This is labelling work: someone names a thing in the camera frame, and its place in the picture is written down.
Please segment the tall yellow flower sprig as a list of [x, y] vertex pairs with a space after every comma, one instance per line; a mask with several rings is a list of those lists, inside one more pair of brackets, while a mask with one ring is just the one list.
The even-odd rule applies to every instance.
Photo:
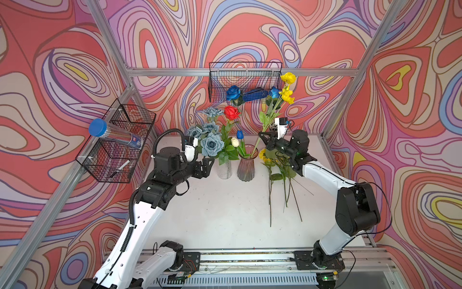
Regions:
[[283, 82], [283, 88], [279, 89], [281, 92], [279, 99], [271, 99], [269, 95], [271, 89], [267, 89], [268, 96], [265, 98], [267, 110], [259, 113], [259, 120], [262, 123], [262, 132], [266, 132], [274, 123], [274, 119], [280, 116], [280, 111], [285, 104], [293, 104], [295, 102], [295, 98], [292, 96], [293, 91], [291, 85], [295, 83], [297, 77], [293, 73], [287, 72], [283, 74], [280, 79]]

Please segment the tall sunflower bunch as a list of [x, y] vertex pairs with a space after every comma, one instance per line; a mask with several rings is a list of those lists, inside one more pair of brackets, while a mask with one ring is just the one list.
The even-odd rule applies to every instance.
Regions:
[[269, 151], [268, 149], [262, 149], [259, 153], [259, 158], [262, 164], [265, 166], [268, 173], [268, 206], [269, 206], [269, 226], [273, 224], [273, 211], [272, 211], [272, 192], [273, 184], [275, 181], [283, 179], [283, 173], [274, 173], [275, 167], [282, 168], [282, 159], [277, 156], [276, 151]]

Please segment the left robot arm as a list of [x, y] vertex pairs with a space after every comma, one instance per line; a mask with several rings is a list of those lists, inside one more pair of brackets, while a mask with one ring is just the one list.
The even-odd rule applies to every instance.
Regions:
[[137, 262], [156, 222], [180, 196], [178, 185], [209, 177], [214, 159], [198, 160], [198, 144], [198, 137], [179, 129], [169, 129], [155, 140], [154, 170], [131, 195], [128, 221], [109, 257], [94, 277], [81, 281], [81, 289], [146, 289], [166, 270], [181, 269], [184, 247], [173, 241], [162, 243], [141, 265]]

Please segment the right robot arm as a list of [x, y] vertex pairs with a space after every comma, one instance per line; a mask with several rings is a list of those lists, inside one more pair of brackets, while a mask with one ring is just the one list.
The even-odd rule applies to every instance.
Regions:
[[266, 149], [285, 157], [296, 174], [315, 182], [336, 198], [336, 223], [315, 242], [310, 255], [298, 263], [318, 270], [340, 265], [341, 252], [346, 245], [381, 221], [372, 186], [346, 179], [323, 166], [308, 153], [309, 137], [305, 131], [295, 130], [289, 140], [276, 132], [260, 132], [258, 136]]

